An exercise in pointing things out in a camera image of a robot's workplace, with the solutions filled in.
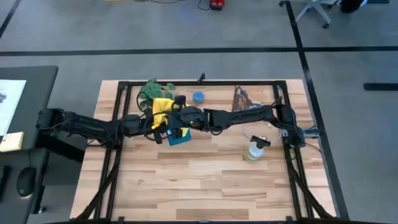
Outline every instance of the spray bottle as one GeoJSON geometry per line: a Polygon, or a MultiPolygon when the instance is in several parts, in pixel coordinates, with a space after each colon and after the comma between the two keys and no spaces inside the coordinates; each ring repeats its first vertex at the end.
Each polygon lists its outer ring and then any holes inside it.
{"type": "Polygon", "coordinates": [[[264,154],[264,148],[270,145],[265,137],[251,136],[249,148],[243,154],[243,158],[249,162],[256,161],[264,154]]]}

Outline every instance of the desk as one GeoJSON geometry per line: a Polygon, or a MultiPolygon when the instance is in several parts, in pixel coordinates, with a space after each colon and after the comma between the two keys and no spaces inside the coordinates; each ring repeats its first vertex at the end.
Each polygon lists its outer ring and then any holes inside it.
{"type": "Polygon", "coordinates": [[[26,80],[8,130],[9,133],[19,131],[25,133],[22,148],[26,150],[0,154],[0,166],[11,166],[10,177],[0,202],[1,223],[23,224],[27,221],[37,194],[32,194],[27,198],[21,198],[18,195],[16,182],[23,168],[32,166],[37,169],[35,191],[40,190],[42,175],[39,174],[42,173],[41,168],[47,162],[48,152],[43,149],[30,152],[29,162],[28,150],[35,146],[38,136],[35,128],[37,115],[40,110],[47,107],[57,71],[58,67],[55,66],[0,68],[0,79],[26,80]]]}
{"type": "MultiPolygon", "coordinates": [[[[299,126],[313,124],[301,80],[286,80],[290,103],[299,126]]],[[[255,103],[271,104],[274,94],[269,86],[242,85],[255,103]]],[[[94,117],[110,120],[113,115],[118,81],[103,81],[94,117]]],[[[231,111],[234,85],[177,86],[178,95],[191,96],[201,90],[205,102],[200,108],[231,111]]],[[[128,113],[139,113],[132,88],[128,113]]],[[[245,124],[248,134],[275,139],[279,130],[264,122],[245,124]]],[[[316,140],[308,140],[317,145],[316,140]]],[[[125,138],[112,219],[125,220],[285,220],[294,215],[292,194],[282,141],[266,149],[264,157],[249,163],[242,159],[249,141],[241,125],[232,126],[219,136],[192,131],[192,140],[170,147],[139,136],[125,138]]],[[[81,168],[71,217],[79,215],[98,189],[105,150],[88,147],[81,168]]],[[[302,148],[308,186],[318,201],[335,215],[330,189],[320,153],[302,148]]],[[[302,211],[305,214],[302,195],[302,211]]],[[[105,216],[105,195],[101,217],[105,216]]]]}

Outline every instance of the yellow cloth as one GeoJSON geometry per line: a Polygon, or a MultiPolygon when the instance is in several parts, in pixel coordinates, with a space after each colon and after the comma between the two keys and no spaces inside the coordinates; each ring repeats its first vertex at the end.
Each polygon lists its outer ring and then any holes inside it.
{"type": "MultiPolygon", "coordinates": [[[[155,98],[154,104],[152,106],[152,113],[156,114],[156,113],[171,111],[173,103],[174,103],[174,100],[170,100],[167,98],[155,98]]],[[[162,124],[163,122],[166,122],[166,124],[167,124],[166,114],[155,115],[154,116],[154,124],[152,125],[152,129],[159,127],[160,124],[162,124]]],[[[182,130],[182,137],[185,137],[185,135],[188,133],[188,128],[181,128],[181,130],[182,130]]]]}

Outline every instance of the wooden tabletop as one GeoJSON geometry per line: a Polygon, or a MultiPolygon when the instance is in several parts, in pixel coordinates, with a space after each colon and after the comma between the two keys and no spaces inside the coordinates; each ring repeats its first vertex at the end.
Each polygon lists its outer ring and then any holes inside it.
{"type": "MultiPolygon", "coordinates": [[[[302,81],[286,82],[298,125],[310,127],[313,121],[302,81]]],[[[102,82],[95,118],[111,120],[117,86],[117,80],[102,82]]],[[[270,86],[243,88],[254,103],[269,105],[274,102],[270,86]]],[[[195,106],[231,111],[234,89],[232,85],[177,86],[175,93],[186,95],[188,103],[195,105],[191,96],[194,91],[201,90],[205,101],[195,106]]],[[[141,114],[135,102],[138,91],[138,86],[132,88],[129,113],[141,114]]],[[[129,221],[270,221],[285,220],[287,215],[294,217],[279,130],[260,121],[245,124],[244,131],[274,141],[256,162],[243,160],[249,140],[243,134],[242,125],[232,126],[219,136],[191,130],[192,140],[177,146],[169,146],[167,140],[157,145],[142,136],[125,138],[112,219],[124,216],[129,221]]],[[[318,146],[316,140],[306,141],[318,146]]],[[[96,193],[104,152],[100,147],[86,149],[71,217],[79,215],[96,193]]],[[[304,147],[302,157],[311,192],[330,214],[335,215],[320,152],[304,147]]],[[[301,192],[299,195],[305,215],[304,199],[301,192]]]]}

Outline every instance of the yellow sticky note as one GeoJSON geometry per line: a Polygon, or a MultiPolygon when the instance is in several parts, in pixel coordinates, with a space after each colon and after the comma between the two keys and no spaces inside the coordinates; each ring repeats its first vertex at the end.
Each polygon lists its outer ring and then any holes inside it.
{"type": "Polygon", "coordinates": [[[0,143],[0,152],[20,150],[23,138],[23,132],[6,134],[0,143]]]}

